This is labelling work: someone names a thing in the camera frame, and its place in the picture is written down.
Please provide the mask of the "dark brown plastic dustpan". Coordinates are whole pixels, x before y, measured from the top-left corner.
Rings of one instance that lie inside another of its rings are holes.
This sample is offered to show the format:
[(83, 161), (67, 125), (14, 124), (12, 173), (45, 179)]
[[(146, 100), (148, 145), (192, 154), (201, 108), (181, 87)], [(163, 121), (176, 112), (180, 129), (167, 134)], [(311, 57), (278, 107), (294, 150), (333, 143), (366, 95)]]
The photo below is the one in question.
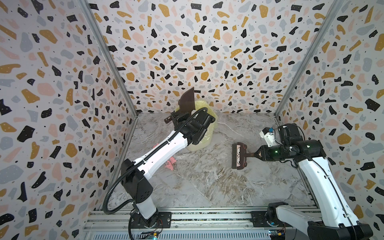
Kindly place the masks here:
[(195, 91), (194, 87), (183, 93), (178, 101), (180, 113), (191, 113), (195, 107)]

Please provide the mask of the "cream bin with green bag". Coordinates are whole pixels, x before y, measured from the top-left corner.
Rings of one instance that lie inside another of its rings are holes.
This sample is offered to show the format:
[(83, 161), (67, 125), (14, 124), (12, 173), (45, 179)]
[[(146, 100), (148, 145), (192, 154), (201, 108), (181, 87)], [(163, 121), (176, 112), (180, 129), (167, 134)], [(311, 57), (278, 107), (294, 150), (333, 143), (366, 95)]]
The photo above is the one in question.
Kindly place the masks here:
[(207, 147), (211, 141), (218, 116), (205, 101), (195, 101), (196, 109), (180, 125), (180, 132), (188, 140), (187, 149), (191, 152)]

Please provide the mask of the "brown cartoon face hand broom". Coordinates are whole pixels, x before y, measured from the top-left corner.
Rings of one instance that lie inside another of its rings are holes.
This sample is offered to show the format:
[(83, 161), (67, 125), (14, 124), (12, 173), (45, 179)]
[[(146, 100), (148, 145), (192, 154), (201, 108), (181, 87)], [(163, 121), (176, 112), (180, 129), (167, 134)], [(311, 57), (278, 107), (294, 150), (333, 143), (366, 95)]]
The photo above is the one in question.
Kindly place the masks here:
[(248, 146), (237, 142), (232, 145), (232, 169), (242, 170), (247, 167), (247, 158), (254, 158), (255, 153), (247, 152)]

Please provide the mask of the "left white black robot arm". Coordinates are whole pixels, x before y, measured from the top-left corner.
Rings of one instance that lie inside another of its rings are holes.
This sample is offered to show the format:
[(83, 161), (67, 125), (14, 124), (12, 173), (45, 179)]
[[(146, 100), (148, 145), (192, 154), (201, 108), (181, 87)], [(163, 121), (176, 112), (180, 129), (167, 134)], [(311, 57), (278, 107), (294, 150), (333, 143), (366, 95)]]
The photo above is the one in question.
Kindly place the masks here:
[(155, 224), (158, 215), (153, 199), (153, 186), (149, 180), (177, 152), (189, 145), (198, 145), (216, 118), (201, 108), (193, 114), (171, 114), (175, 129), (155, 148), (134, 161), (122, 165), (121, 184), (133, 199), (133, 205), (147, 227)]

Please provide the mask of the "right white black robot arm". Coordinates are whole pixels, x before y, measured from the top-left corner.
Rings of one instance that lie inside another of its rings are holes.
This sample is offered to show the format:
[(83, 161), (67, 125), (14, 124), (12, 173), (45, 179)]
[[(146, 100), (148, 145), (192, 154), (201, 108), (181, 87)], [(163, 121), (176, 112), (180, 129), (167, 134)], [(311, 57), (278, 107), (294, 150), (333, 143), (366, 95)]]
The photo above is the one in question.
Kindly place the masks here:
[(373, 230), (370, 225), (361, 223), (347, 204), (332, 175), (323, 145), (320, 141), (304, 140), (298, 128), (295, 124), (279, 126), (279, 142), (273, 129), (264, 128), (260, 136), (266, 145), (254, 156), (263, 162), (291, 160), (306, 177), (321, 217), (312, 217), (285, 202), (278, 202), (269, 204), (268, 222), (279, 220), (310, 240), (368, 240)]

